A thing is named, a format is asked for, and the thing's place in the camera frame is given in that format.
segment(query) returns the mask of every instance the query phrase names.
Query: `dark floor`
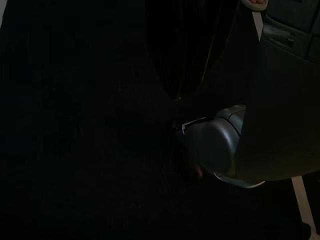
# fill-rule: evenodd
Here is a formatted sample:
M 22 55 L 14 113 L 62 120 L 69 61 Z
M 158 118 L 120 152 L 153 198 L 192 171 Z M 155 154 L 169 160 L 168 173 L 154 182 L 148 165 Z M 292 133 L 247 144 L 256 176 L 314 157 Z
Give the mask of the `dark floor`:
M 164 131 L 170 118 L 246 101 L 258 45 L 248 9 L 200 92 L 173 102 L 148 55 L 144 1 L 36 2 L 9 1 L 0 31 L 1 218 L 11 233 L 300 239 L 291 180 L 252 190 L 187 182 Z

